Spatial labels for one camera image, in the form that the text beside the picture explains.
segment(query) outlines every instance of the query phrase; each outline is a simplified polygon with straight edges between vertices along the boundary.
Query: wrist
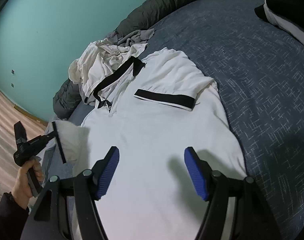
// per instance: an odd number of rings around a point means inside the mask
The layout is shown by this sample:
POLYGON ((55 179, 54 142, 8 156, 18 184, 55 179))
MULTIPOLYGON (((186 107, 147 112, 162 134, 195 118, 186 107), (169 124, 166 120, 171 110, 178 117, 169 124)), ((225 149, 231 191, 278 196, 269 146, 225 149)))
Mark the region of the wrist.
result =
POLYGON ((13 189, 12 196, 14 201, 23 209, 27 209, 30 198, 25 195, 22 191, 13 189))

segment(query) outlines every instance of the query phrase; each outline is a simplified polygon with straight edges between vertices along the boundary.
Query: black sleeve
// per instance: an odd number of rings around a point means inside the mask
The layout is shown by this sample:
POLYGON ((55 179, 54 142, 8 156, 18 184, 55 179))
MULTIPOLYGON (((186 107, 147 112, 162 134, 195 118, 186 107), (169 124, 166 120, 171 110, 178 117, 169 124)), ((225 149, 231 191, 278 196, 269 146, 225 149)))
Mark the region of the black sleeve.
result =
POLYGON ((4 193, 0 201, 0 226, 11 240, 20 240, 29 210, 21 208, 10 193, 4 193))

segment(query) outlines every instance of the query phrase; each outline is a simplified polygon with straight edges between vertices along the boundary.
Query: crumpled white clothing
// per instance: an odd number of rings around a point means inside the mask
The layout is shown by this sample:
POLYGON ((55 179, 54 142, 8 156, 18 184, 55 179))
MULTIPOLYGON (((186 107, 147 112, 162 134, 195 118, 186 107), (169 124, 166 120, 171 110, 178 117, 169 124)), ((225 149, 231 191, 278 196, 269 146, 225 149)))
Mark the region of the crumpled white clothing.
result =
POLYGON ((74 84, 81 84, 86 97, 107 76, 111 75, 130 56, 138 57, 147 43, 120 47, 104 39, 91 42, 80 58, 74 60, 68 70, 74 84))

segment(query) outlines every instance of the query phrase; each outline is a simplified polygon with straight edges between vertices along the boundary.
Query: black handle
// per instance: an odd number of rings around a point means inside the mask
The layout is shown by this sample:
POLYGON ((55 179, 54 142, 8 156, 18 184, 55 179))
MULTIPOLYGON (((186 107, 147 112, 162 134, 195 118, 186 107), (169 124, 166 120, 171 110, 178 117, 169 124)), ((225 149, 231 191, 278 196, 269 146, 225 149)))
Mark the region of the black handle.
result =
POLYGON ((32 194, 34 197, 36 197, 40 194, 40 192, 42 191, 43 188, 40 185, 39 181, 37 180, 33 168, 30 168, 28 170, 27 176, 28 176, 28 182, 29 182, 32 194))

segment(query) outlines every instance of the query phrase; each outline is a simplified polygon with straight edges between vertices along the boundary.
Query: wooden baseboard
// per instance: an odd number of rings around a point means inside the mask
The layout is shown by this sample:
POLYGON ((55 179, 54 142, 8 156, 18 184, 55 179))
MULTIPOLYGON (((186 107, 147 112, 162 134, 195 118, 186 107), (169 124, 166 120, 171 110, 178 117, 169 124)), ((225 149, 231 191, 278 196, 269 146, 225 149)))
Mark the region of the wooden baseboard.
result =
POLYGON ((34 121, 36 121, 36 122, 38 122, 38 123, 44 125, 45 127, 48 126, 48 122, 46 122, 46 121, 44 121, 44 120, 42 120, 42 119, 40 119, 40 118, 37 118, 37 117, 34 116, 34 115, 31 115, 31 114, 28 113, 27 111, 24 111, 21 107, 19 107, 19 106, 17 106, 17 105, 14 105, 14 108, 15 108, 16 110, 18 110, 21 114, 24 114, 25 116, 27 116, 28 118, 30 118, 30 119, 32 119, 32 120, 34 120, 34 121))

